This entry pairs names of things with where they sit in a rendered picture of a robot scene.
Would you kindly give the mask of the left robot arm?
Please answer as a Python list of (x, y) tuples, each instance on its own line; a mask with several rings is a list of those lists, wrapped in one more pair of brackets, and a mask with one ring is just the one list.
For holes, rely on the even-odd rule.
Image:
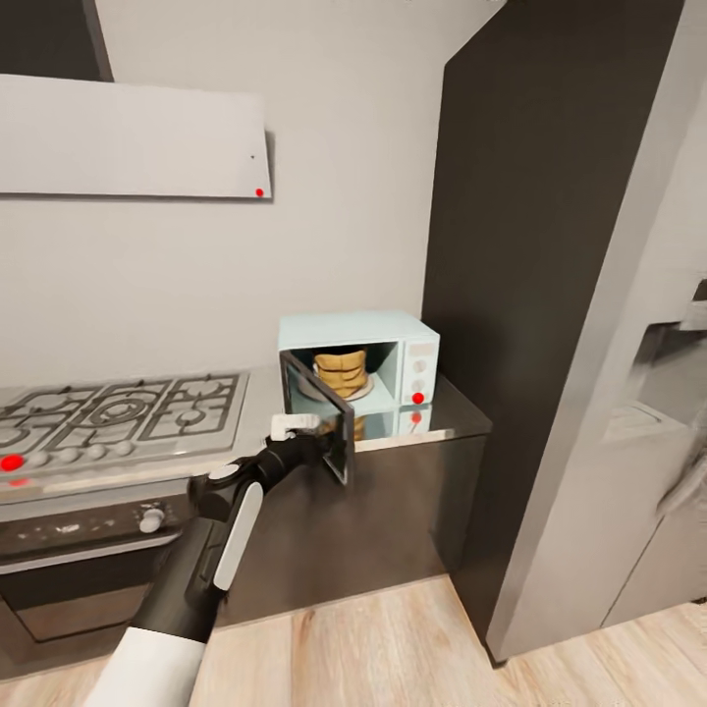
[(315, 413), (275, 414), (266, 448), (205, 477), (201, 517), (162, 551), (155, 580), (82, 707), (190, 707), (220, 602), (230, 595), (264, 496), (300, 464), (319, 464), (339, 436)]

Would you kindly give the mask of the microwave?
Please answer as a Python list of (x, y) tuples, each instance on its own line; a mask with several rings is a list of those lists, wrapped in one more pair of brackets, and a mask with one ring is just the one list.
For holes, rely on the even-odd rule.
[[(429, 404), (433, 400), (439, 334), (403, 309), (284, 315), (278, 350), (285, 414), (315, 413), (320, 440), (338, 429), (319, 463), (344, 496), (354, 493), (354, 412)], [(313, 347), (368, 344), (366, 383), (343, 398), (311, 369)]]

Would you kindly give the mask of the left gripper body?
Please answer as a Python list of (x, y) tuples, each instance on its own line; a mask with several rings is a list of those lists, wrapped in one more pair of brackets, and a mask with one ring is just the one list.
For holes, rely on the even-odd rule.
[(300, 464), (319, 464), (321, 452), (319, 440), (314, 433), (297, 433), (295, 438), (287, 438), (283, 442), (271, 440), (271, 435), (265, 437), (264, 452), (272, 453), (283, 467), (283, 478), (291, 474)]

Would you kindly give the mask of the popcorn bag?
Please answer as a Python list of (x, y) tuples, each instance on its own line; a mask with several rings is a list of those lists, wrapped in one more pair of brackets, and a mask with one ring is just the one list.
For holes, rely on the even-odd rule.
[(366, 383), (366, 349), (363, 345), (313, 347), (312, 371), (343, 398)]

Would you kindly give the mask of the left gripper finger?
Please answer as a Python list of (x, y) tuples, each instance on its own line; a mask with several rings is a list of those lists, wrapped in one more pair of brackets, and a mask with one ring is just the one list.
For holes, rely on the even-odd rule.
[(330, 431), (325, 436), (322, 436), (322, 438), (319, 440), (319, 449), (321, 452), (321, 457), (324, 457), (325, 455), (330, 455), (330, 450), (334, 446), (335, 441), (337, 441), (338, 436), (338, 429)]

